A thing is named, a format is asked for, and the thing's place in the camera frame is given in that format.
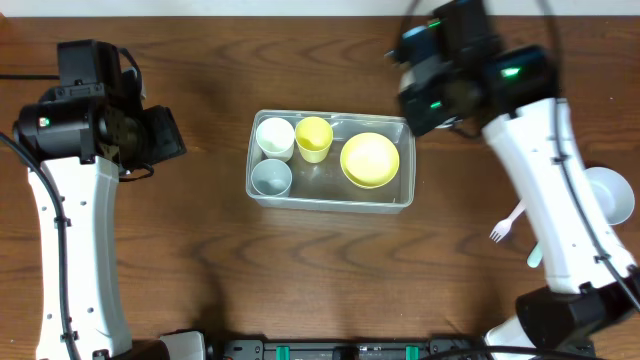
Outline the yellow plastic bowl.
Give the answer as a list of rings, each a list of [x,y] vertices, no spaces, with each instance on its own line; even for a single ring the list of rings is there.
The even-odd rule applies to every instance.
[[[340,167],[346,178],[363,189],[388,184],[400,167],[396,146],[385,136],[365,132],[351,137],[340,153]]]

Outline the grey plastic cup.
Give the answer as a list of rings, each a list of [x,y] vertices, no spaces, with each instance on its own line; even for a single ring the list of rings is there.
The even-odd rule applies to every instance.
[[[278,159],[266,159],[251,172],[251,185],[264,196],[288,197],[293,182],[289,166]]]

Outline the yellow plastic cup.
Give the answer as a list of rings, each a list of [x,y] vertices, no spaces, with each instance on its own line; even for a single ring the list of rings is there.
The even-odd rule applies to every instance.
[[[306,117],[296,125],[295,140],[305,161],[320,163],[333,142],[333,128],[323,118]]]

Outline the white plastic fork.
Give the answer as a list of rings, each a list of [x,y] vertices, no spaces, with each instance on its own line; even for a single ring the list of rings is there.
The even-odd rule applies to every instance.
[[[509,234],[513,222],[525,211],[525,204],[523,201],[520,201],[513,211],[503,220],[499,221],[494,228],[492,229],[489,238],[498,243],[500,242],[506,235]]]

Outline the white plastic bowl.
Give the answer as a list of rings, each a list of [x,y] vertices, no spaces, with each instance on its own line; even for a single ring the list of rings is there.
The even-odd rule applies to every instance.
[[[460,122],[462,122],[462,119],[460,119],[458,117],[452,117],[452,118],[449,118],[448,120],[444,121],[440,125],[438,125],[437,129],[452,128],[452,127],[455,127]]]
[[[587,168],[585,174],[608,224],[627,221],[635,208],[635,195],[627,180],[605,167]]]

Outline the mint green plastic spoon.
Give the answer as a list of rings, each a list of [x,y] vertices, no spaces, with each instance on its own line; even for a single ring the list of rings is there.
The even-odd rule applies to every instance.
[[[526,263],[530,268],[537,268],[541,264],[542,259],[543,259],[542,249],[538,244],[536,244],[532,249],[532,251],[530,252],[526,260]]]

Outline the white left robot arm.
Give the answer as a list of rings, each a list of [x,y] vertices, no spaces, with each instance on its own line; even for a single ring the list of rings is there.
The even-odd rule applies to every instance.
[[[136,359],[120,298],[114,237],[118,186],[186,149],[171,111],[145,93],[59,87],[26,105],[11,142],[38,207],[43,310],[39,359]]]

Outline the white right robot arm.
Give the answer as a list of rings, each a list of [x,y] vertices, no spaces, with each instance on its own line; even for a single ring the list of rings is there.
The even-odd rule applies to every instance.
[[[486,25],[439,19],[402,32],[392,57],[408,69],[399,101],[411,131],[478,121],[543,253],[545,286],[518,297],[515,314],[484,335],[480,355],[570,358],[637,311],[638,265],[597,204],[546,52],[508,51]]]

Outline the clear plastic container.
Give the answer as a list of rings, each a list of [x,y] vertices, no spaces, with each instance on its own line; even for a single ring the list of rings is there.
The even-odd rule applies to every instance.
[[[325,119],[332,127],[334,141],[325,160],[318,164],[306,162],[295,150],[287,162],[292,172],[292,185],[288,196],[267,196],[256,190],[251,174],[256,165],[266,159],[259,148],[257,130],[269,118],[282,118],[297,125],[306,117]],[[397,148],[399,170],[390,183],[363,189],[344,175],[340,166],[340,152],[349,138],[364,132],[387,137]],[[416,144],[408,125],[401,117],[318,112],[302,110],[263,109],[256,113],[249,140],[246,162],[246,193],[263,207],[300,210],[397,214],[414,200],[416,182]]]

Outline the white plastic cup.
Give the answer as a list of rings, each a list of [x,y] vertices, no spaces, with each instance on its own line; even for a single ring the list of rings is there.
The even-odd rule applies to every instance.
[[[257,128],[256,140],[262,152],[270,159],[287,162],[293,156],[294,128],[283,118],[271,117],[261,122]]]

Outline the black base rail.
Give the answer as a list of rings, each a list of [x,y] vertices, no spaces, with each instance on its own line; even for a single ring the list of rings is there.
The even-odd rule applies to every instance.
[[[489,346],[476,337],[449,335],[416,341],[346,342],[228,340],[209,345],[213,360],[490,360],[490,359],[594,359],[590,341],[564,350],[515,346]]]

